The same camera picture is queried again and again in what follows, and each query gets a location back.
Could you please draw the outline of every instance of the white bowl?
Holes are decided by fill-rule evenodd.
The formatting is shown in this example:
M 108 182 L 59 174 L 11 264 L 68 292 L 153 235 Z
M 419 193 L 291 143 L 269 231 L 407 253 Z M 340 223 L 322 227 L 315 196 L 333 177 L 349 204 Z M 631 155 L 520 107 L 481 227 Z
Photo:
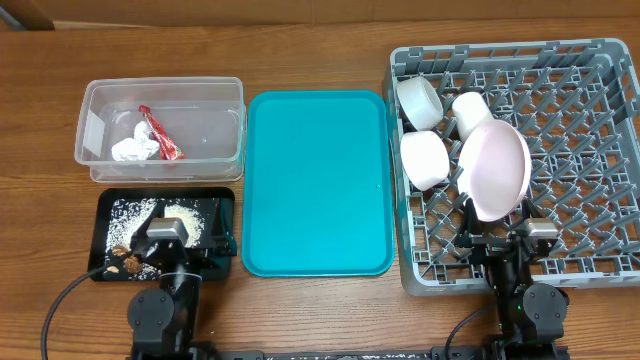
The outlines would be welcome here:
M 397 86 L 402 111 L 416 130 L 429 130 L 438 125 L 444 113 L 440 97 L 422 76 L 401 81 Z
M 529 147 L 518 130 L 501 120 L 482 123 L 471 133 L 458 164 L 464 169 L 458 191 L 473 199 L 480 221 L 509 214 L 529 187 Z
M 447 148 L 433 131 L 404 134 L 400 140 L 400 158 L 409 180 L 422 191 L 437 185 L 449 175 Z

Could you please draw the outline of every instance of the white cup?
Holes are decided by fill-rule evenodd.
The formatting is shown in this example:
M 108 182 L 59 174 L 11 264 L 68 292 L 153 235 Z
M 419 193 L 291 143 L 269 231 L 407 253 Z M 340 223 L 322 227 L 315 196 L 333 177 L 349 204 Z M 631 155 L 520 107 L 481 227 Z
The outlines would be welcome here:
M 425 191 L 449 175 L 449 155 L 433 131 L 406 133 L 400 140 L 404 172 L 415 187 Z
M 491 110 L 484 102 L 482 95 L 477 92 L 468 92 L 458 96 L 451 106 L 456 117 L 458 135 L 462 142 L 467 141 L 469 135 L 480 124 L 493 120 Z
M 427 79 L 416 76 L 401 81 L 397 90 L 400 106 L 416 130 L 432 129 L 442 120 L 440 97 Z

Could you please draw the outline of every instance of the wire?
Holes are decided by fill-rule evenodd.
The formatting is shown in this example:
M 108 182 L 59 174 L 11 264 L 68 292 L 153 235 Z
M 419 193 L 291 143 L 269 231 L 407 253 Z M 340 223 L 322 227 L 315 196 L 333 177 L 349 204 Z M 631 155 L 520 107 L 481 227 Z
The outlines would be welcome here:
M 119 264 L 120 262 L 124 261 L 126 258 L 131 256 L 131 254 L 133 254 L 133 252 L 129 251 L 127 254 L 125 254 L 121 258 L 118 258 L 114 262 L 104 264 L 103 266 L 101 266 L 99 268 L 96 268 L 96 269 L 93 269 L 93 270 L 89 271 L 88 273 L 80 276 L 74 282 L 69 284 L 69 286 L 67 286 L 66 289 L 62 290 L 60 295 L 58 295 L 56 300 L 53 302 L 53 305 L 51 305 L 51 308 L 49 309 L 49 313 L 47 314 L 47 317 L 44 320 L 44 325 L 42 326 L 42 334 L 40 335 L 40 353 L 42 354 L 42 360 L 48 360 L 49 359 L 49 356 L 47 355 L 47 334 L 49 333 L 49 326 L 51 325 L 51 320 L 53 319 L 53 314 L 55 314 L 56 310 L 58 309 L 58 306 L 62 302 L 62 299 L 64 299 L 64 297 L 67 296 L 71 292 L 71 290 L 73 290 L 73 288 L 78 286 L 78 284 L 80 284 L 81 282 L 87 280 L 88 278 L 90 278 L 91 276 L 93 276 L 93 275 L 95 275 L 97 273 L 101 273 L 101 272 L 107 270 L 107 268 L 109 266 L 113 266 L 113 265 Z
M 518 241 L 516 251 L 518 252 L 518 255 L 517 255 L 518 272 L 516 272 L 515 281 L 513 283 L 513 289 L 508 294 L 509 296 L 516 293 L 516 291 L 518 290 L 518 286 L 520 286 L 520 281 L 523 278 L 522 276 L 522 245 L 520 244 L 520 241 Z
M 489 266 L 482 265 L 482 267 L 484 267 L 484 279 L 487 280 L 487 285 L 489 285 L 489 288 L 493 290 L 493 284 L 491 283 L 491 279 L 489 279 Z
M 444 358 L 446 360 L 451 360 L 451 357 L 449 356 L 449 348 L 451 347 L 451 341 L 453 340 L 453 337 L 456 336 L 456 333 L 460 331 L 460 329 L 462 329 L 462 327 L 465 326 L 469 321 L 473 320 L 476 316 L 486 313 L 487 311 L 493 309 L 494 306 L 496 306 L 496 303 L 491 303 L 489 305 L 485 305 L 484 307 L 481 307 L 480 309 L 476 310 L 473 314 L 467 316 L 464 320 L 460 321 L 460 323 L 456 325 L 455 328 L 453 328 L 453 331 L 451 331 L 451 334 L 449 334 L 449 337 L 447 338 L 447 342 L 444 344 Z

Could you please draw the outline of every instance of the food debris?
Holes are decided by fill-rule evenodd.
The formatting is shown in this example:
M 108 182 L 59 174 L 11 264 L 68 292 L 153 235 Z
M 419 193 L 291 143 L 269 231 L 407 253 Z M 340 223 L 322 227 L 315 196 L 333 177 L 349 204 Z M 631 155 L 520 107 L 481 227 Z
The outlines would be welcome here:
M 131 236 L 151 215 L 156 203 L 155 199 L 142 199 L 139 202 L 116 200 L 111 209 L 107 249 L 115 249 L 117 245 L 128 249 L 131 244 Z
M 147 280 L 147 278 L 154 278 L 158 275 L 159 270 L 149 264 L 142 264 L 142 271 L 136 274 L 136 279 Z
M 142 271 L 142 264 L 135 256 L 129 256 L 124 260 L 124 268 L 132 274 L 137 274 Z
M 124 256 L 124 255 L 126 255 L 128 252 L 129 252 L 129 249 L 127 249 L 126 247 L 124 247 L 124 246 L 122 246 L 122 245 L 116 245 L 116 246 L 113 248 L 113 250 L 111 250 L 111 253 L 112 253 L 114 256 L 118 256 L 118 257 Z
M 194 247 L 200 244 L 200 235 L 204 230 L 204 219 L 200 213 L 188 207 L 169 205 L 164 209 L 164 216 L 182 220 L 185 229 L 187 229 L 187 235 L 189 235 L 185 247 Z

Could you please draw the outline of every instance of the plastic bin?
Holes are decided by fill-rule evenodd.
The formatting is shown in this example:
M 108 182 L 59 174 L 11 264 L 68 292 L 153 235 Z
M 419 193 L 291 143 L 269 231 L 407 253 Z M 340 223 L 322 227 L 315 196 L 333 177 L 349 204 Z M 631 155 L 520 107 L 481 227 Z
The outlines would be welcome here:
M 488 292 L 482 266 L 452 243 L 464 196 L 456 189 L 462 143 L 451 112 L 455 96 L 480 92 L 496 119 L 517 128 L 532 158 L 527 196 L 560 229 L 551 256 L 531 265 L 533 279 L 559 287 L 640 285 L 640 147 L 634 128 L 640 86 L 617 39 L 398 48 L 384 95 L 394 160 L 396 228 L 402 284 L 412 295 Z M 410 184 L 400 139 L 413 130 L 396 98 L 398 82 L 423 76 L 445 119 L 435 131 L 452 172 L 438 189 Z M 496 231 L 504 236 L 518 208 Z
M 151 107 L 182 160 L 115 161 L 111 147 L 132 137 Z M 246 111 L 242 82 L 231 77 L 96 80 L 87 86 L 75 159 L 101 183 L 214 182 L 242 176 Z

